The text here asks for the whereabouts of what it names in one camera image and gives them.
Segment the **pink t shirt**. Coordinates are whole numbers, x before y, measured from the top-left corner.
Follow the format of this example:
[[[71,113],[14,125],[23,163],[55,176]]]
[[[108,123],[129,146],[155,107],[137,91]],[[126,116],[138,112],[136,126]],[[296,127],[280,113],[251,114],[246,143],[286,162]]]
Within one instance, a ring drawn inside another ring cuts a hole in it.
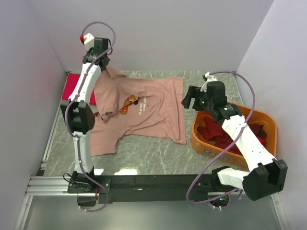
[[[132,78],[108,65],[94,87],[91,155],[116,153],[117,141],[127,135],[169,138],[185,145],[183,89],[182,77]]]

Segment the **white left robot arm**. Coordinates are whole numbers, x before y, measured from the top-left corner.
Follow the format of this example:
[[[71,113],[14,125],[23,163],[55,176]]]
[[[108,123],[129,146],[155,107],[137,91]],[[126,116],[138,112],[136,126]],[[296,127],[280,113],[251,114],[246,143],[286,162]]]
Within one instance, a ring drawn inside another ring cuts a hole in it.
[[[91,159],[90,135],[95,116],[89,106],[94,86],[109,62],[107,53],[110,40],[95,38],[91,34],[81,35],[80,41],[86,48],[82,72],[67,100],[61,100],[60,108],[65,125],[73,138],[75,166],[69,181],[69,193],[107,193],[108,187],[96,179]]]

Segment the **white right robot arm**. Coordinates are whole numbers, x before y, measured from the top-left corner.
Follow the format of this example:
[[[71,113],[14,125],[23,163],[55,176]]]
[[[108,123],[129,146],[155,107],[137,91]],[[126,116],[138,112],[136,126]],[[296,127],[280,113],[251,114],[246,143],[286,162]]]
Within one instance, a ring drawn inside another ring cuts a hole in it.
[[[227,102],[224,84],[220,81],[210,82],[206,91],[190,86],[182,101],[184,108],[189,108],[191,99],[195,100],[193,109],[210,112],[211,117],[230,136],[233,141],[231,146],[238,147],[249,169],[248,172],[230,167],[213,170],[209,184],[212,189],[240,189],[253,201],[282,191],[288,169],[286,162],[277,160],[265,149],[253,134],[240,108]]]

